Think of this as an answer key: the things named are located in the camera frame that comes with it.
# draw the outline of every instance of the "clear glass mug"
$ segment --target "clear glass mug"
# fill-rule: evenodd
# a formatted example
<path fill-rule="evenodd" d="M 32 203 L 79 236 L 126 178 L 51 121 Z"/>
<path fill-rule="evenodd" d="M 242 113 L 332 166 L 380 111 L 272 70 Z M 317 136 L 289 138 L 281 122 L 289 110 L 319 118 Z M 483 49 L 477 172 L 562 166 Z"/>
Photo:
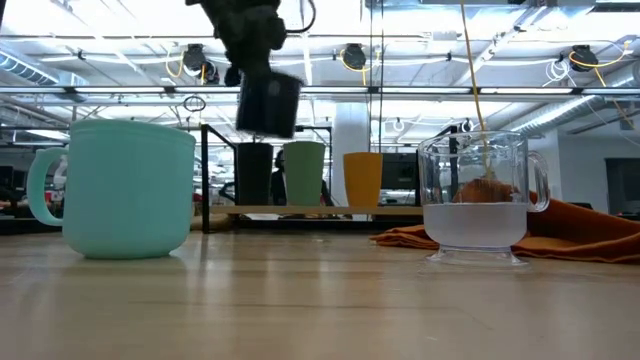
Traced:
<path fill-rule="evenodd" d="M 525 264 L 511 245 L 527 231 L 527 211 L 549 205 L 547 165 L 510 131 L 448 134 L 418 147 L 425 231 L 440 244 L 430 261 L 472 265 Z M 529 196 L 533 165 L 536 202 Z"/>

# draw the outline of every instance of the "yellow cable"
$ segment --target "yellow cable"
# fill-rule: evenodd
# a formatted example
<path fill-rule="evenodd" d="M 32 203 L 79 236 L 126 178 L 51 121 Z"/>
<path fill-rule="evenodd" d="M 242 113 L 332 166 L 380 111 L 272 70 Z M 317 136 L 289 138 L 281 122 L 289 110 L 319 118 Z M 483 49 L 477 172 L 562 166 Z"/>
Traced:
<path fill-rule="evenodd" d="M 487 128 L 480 112 L 480 99 L 478 98 L 478 84 L 476 83 L 476 73 L 473 70 L 473 58 L 471 56 L 471 42 L 469 41 L 469 32 L 467 31 L 467 16 L 464 11 L 464 0 L 460 0 L 460 11 L 462 12 L 462 26 L 464 27 L 464 38 L 467 45 L 467 58 L 469 59 L 469 70 L 471 71 L 471 85 L 473 86 L 473 100 L 476 103 L 476 113 L 478 114 L 478 121 L 480 122 L 480 128 L 482 131 L 486 131 Z"/>
<path fill-rule="evenodd" d="M 602 74 L 600 74 L 600 71 L 598 71 L 598 68 L 594 69 L 596 71 L 596 76 L 598 76 L 598 80 L 600 80 L 600 83 L 602 84 L 603 87 L 607 87 L 607 83 L 604 82 L 604 78 L 602 77 Z M 627 113 L 624 112 L 624 110 L 622 110 L 622 107 L 620 106 L 620 104 L 618 104 L 617 101 L 613 100 L 613 104 L 616 106 L 616 109 L 618 109 L 618 112 L 620 112 L 620 115 L 622 115 L 622 118 L 629 123 L 629 126 L 631 126 L 632 129 L 636 129 L 635 126 L 633 125 L 633 121 L 631 121 L 631 119 L 629 119 L 629 117 L 627 116 Z"/>
<path fill-rule="evenodd" d="M 607 84 L 604 82 L 604 79 L 602 78 L 600 71 L 598 71 L 598 68 L 595 68 L 594 70 L 596 71 L 596 76 L 598 76 L 598 80 L 600 80 L 600 83 L 602 84 L 602 86 L 607 87 Z"/>
<path fill-rule="evenodd" d="M 627 47 L 628 47 L 628 46 L 629 46 L 629 43 L 628 43 L 628 42 L 625 42 L 625 43 L 624 43 L 624 50 L 622 50 L 622 54 L 620 54 L 620 57 L 619 57 L 619 58 L 617 58 L 617 59 L 615 59 L 615 60 L 613 60 L 613 61 L 609 61 L 609 62 L 608 62 L 608 63 L 606 63 L 606 64 L 593 65 L 593 64 L 586 64 L 586 63 L 580 62 L 580 61 L 578 61 L 578 60 L 575 60 L 575 59 L 573 58 L 573 54 L 575 54 L 575 53 L 576 53 L 575 51 L 572 51 L 571 53 L 569 53 L 569 60 L 571 60 L 571 62 L 576 63 L 576 64 L 578 64 L 578 65 L 580 65 L 580 66 L 584 66 L 584 67 L 588 67 L 588 68 L 598 69 L 598 68 L 602 68 L 602 67 L 607 67 L 607 66 L 609 66 L 609 65 L 613 65 L 613 64 L 615 64 L 615 63 L 619 62 L 620 60 L 622 60 L 622 58 L 626 55 L 624 52 L 627 50 Z"/>
<path fill-rule="evenodd" d="M 368 69 L 354 69 L 352 67 L 350 67 L 349 65 L 347 65 L 346 62 L 344 62 L 344 52 L 345 49 L 342 49 L 342 51 L 340 51 L 340 61 L 342 61 L 342 65 L 344 65 L 344 67 L 347 68 L 347 70 L 351 70 L 351 71 L 355 71 L 355 72 L 360 72 L 362 73 L 362 85 L 363 86 L 367 86 L 367 77 L 366 77 L 366 72 L 367 71 L 371 71 L 371 69 L 373 69 L 376 65 L 371 65 L 371 67 L 369 67 Z M 378 62 L 380 60 L 380 51 L 376 51 L 376 62 Z"/>
<path fill-rule="evenodd" d="M 182 75 L 182 67 L 184 65 L 184 51 L 182 53 L 180 53 L 180 70 L 178 70 L 178 73 L 175 74 L 173 71 L 171 71 L 171 69 L 169 68 L 169 56 L 171 55 L 170 51 L 167 51 L 167 61 L 165 61 L 164 65 L 165 68 L 167 69 L 167 73 L 171 76 L 171 77 L 180 77 Z"/>

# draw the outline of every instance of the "orange towel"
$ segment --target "orange towel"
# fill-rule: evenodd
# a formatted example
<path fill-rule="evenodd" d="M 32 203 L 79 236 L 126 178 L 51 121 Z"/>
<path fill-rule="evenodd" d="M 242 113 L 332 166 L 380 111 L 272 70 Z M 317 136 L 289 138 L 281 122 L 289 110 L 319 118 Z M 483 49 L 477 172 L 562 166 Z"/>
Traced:
<path fill-rule="evenodd" d="M 456 195 L 465 202 L 510 201 L 510 188 L 486 180 L 467 184 Z M 528 214 L 528 233 L 512 247 L 514 254 L 539 258 L 640 263 L 640 223 L 551 200 L 542 213 Z M 378 245 L 437 250 L 424 226 L 391 229 L 372 237 Z"/>

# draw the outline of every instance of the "glass base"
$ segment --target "glass base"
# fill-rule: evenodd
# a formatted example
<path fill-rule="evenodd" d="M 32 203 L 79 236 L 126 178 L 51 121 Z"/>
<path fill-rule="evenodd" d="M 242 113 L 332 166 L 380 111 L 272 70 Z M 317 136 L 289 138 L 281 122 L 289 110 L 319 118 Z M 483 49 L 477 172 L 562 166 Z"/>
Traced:
<path fill-rule="evenodd" d="M 440 245 L 437 253 L 427 257 L 427 262 L 491 268 L 527 266 L 511 253 L 511 248 L 468 248 Z"/>

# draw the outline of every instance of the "green mug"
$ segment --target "green mug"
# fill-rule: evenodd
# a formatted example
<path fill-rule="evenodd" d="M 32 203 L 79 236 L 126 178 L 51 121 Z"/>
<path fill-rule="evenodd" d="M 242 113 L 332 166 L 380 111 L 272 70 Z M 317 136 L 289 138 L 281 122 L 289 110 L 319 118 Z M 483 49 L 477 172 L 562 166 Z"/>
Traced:
<path fill-rule="evenodd" d="M 69 150 L 38 150 L 27 196 L 40 222 L 62 226 L 75 251 L 101 259 L 168 255 L 191 223 L 195 138 L 176 129 L 125 120 L 71 126 Z M 49 166 L 68 154 L 64 219 L 47 209 Z"/>
<path fill-rule="evenodd" d="M 326 147 L 313 141 L 294 141 L 283 147 L 287 204 L 319 206 Z"/>

